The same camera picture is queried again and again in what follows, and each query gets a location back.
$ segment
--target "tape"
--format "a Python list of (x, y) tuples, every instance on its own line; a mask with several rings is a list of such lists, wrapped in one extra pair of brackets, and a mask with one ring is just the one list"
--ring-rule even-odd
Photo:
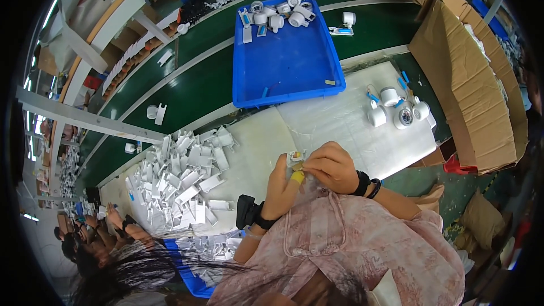
[(291, 175), (291, 180), (297, 181), (299, 184), (302, 184), (304, 180), (304, 173), (302, 171), (296, 171)]

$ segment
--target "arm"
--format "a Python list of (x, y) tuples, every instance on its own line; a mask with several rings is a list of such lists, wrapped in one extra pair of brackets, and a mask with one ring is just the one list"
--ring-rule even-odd
[[(261, 217), (264, 220), (279, 219), (289, 212), (289, 209), (295, 203), (296, 194), (304, 180), (304, 173), (301, 171), (294, 172), (289, 181), (286, 182), (286, 172), (287, 154), (281, 154), (268, 179), (267, 197), (261, 210)], [(267, 229), (263, 229), (254, 223), (251, 230), (246, 231), (246, 236), (236, 249), (234, 260), (240, 264), (248, 262), (267, 231)]]
[[(108, 215), (106, 216), (110, 222), (116, 225), (119, 229), (123, 229), (123, 219), (119, 215), (119, 212), (111, 203), (108, 203)], [(151, 250), (155, 246), (153, 237), (149, 235), (144, 229), (142, 229), (137, 224), (128, 224), (125, 228), (125, 231), (128, 235), (132, 236), (134, 240), (140, 240), (144, 246)]]
[(98, 233), (98, 235), (104, 242), (105, 248), (109, 252), (111, 252), (113, 247), (115, 247), (115, 241), (113, 240), (112, 236), (108, 233), (107, 230), (105, 230), (102, 227), (99, 227), (99, 223), (96, 220), (96, 217), (91, 215), (85, 215), (85, 223), (91, 226)]
[[(303, 170), (314, 175), (325, 186), (337, 194), (353, 194), (359, 186), (359, 176), (348, 152), (338, 143), (330, 141), (313, 152), (303, 164)], [(369, 196), (375, 184), (367, 187), (364, 196)], [(374, 201), (387, 209), (393, 216), (411, 220), (420, 212), (410, 199), (392, 190), (381, 187)]]

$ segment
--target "blue crate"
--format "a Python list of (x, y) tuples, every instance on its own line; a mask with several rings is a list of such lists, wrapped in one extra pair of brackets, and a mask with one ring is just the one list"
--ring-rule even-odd
[(209, 299), (215, 290), (215, 287), (206, 287), (206, 283), (199, 277), (193, 276), (188, 266), (184, 265), (176, 244), (176, 239), (164, 239), (166, 248), (170, 251), (173, 262), (176, 265), (185, 286), (192, 295), (199, 298)]
[[(275, 5), (286, 0), (265, 0)], [(308, 27), (292, 27), (287, 19), (278, 33), (243, 44), (243, 24), (236, 12), (232, 69), (232, 103), (236, 107), (260, 107), (293, 100), (336, 95), (345, 90), (345, 79), (325, 19), (315, 0), (316, 14)], [(248, 9), (249, 5), (238, 10)], [(334, 80), (335, 85), (325, 84)]]
[[(472, 0), (472, 6), (480, 13), (480, 16), (483, 18), (489, 12), (486, 4), (481, 0)], [(503, 26), (499, 23), (497, 18), (493, 17), (489, 22), (489, 28), (504, 41), (510, 40), (508, 38), (507, 31), (504, 30)]]

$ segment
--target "hand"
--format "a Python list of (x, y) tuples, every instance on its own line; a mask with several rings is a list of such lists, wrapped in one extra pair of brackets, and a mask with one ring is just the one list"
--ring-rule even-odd
[(287, 154), (281, 154), (268, 179), (267, 197), (264, 200), (261, 217), (276, 220), (286, 214), (295, 203), (300, 183), (286, 180)]
[(337, 194), (351, 194), (359, 186), (359, 176), (351, 156), (334, 141), (313, 152), (304, 162), (303, 171), (314, 175)]
[(85, 215), (85, 223), (91, 226), (92, 228), (96, 228), (99, 225), (98, 220), (93, 215)]
[(123, 219), (119, 215), (117, 209), (115, 209), (115, 207), (113, 207), (111, 203), (108, 203), (107, 212), (108, 215), (106, 216), (106, 218), (119, 229), (123, 229)]

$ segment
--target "factory floor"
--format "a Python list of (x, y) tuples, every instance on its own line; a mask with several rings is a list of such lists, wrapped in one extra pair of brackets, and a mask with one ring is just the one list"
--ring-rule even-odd
[[(353, 0), (319, 0), (320, 6), (331, 3), (343, 3)], [(157, 8), (157, 11), (165, 16), (179, 6), (177, 1), (167, 1), (166, 4)], [(113, 117), (115, 114), (119, 117), (126, 111), (139, 97), (146, 94), (155, 83), (169, 75), (175, 68), (187, 63), (200, 53), (207, 51), (218, 43), (233, 36), (234, 10), (231, 7), (217, 13), (204, 22), (196, 25), (194, 29), (170, 43), (163, 49), (170, 49), (176, 53), (175, 65), (169, 67), (159, 67), (156, 62), (164, 52), (160, 52), (148, 59), (148, 62), (141, 67), (138, 73), (135, 73), (130, 82), (119, 91), (114, 98), (108, 101), (107, 106), (101, 112), (102, 116)], [(354, 25), (355, 36), (350, 38), (334, 38), (338, 57), (346, 59), (366, 52), (381, 50), (391, 46), (408, 44), (419, 27), (419, 23), (414, 18), (419, 10), (419, 6), (411, 3), (381, 3), (379, 5), (364, 5), (351, 7), (352, 12), (356, 12), (358, 19)], [(341, 24), (342, 9), (330, 10), (324, 12), (323, 16), (328, 26), (339, 26)], [(213, 36), (207, 36), (206, 31), (214, 31)], [(125, 119), (125, 122), (136, 126), (146, 127), (163, 133), (172, 133), (175, 130), (184, 127), (195, 119), (206, 113), (217, 109), (231, 102), (232, 92), (232, 46), (224, 48), (207, 59), (194, 65), (191, 69), (172, 80), (161, 90), (158, 90), (153, 96), (149, 97), (144, 104), (137, 108), (134, 113)], [(420, 97), (424, 96), (425, 101), (433, 100), (430, 103), (433, 114), (438, 122), (435, 131), (435, 139), (444, 141), (451, 137), (449, 127), (445, 123), (445, 117), (440, 106), (434, 97), (432, 89), (428, 85), (425, 76), (418, 67), (417, 62), (410, 54), (399, 55), (395, 58), (399, 67), (405, 69), (409, 76), (420, 78), (423, 85), (412, 88), (426, 91), (417, 93)], [(204, 100), (201, 92), (206, 90), (206, 97), (214, 97), (213, 101)], [(89, 110), (98, 112), (102, 106), (101, 97), (93, 99)], [(155, 126), (152, 121), (145, 117), (145, 108), (149, 104), (166, 103), (171, 111), (182, 111), (187, 113), (169, 118), (168, 113), (161, 127)], [(81, 151), (82, 157), (88, 156), (98, 144), (101, 134), (89, 133), (85, 138)], [(93, 155), (92, 160), (86, 166), (78, 186), (95, 186), (123, 163), (130, 159), (122, 149), (125, 141), (116, 137), (108, 137), (102, 146), (99, 146)], [(391, 177), (384, 180), (385, 187), (388, 187), (400, 194), (406, 196), (420, 196), (427, 194), (435, 183), (443, 183), (445, 192), (439, 201), (440, 215), (444, 219), (445, 228), (451, 225), (464, 211), (466, 204), (472, 197), (476, 188), (480, 190), (492, 181), (494, 175), (456, 175), (444, 173), (442, 166), (406, 168)], [(501, 180), (508, 180), (507, 174), (500, 174), (493, 181), (491, 187), (486, 191), (488, 199), (505, 199), (504, 192), (497, 192)], [(101, 198), (103, 203), (117, 203), (123, 209), (123, 212), (130, 213), (130, 201), (126, 192), (124, 180), (113, 179), (110, 183), (101, 188)]]

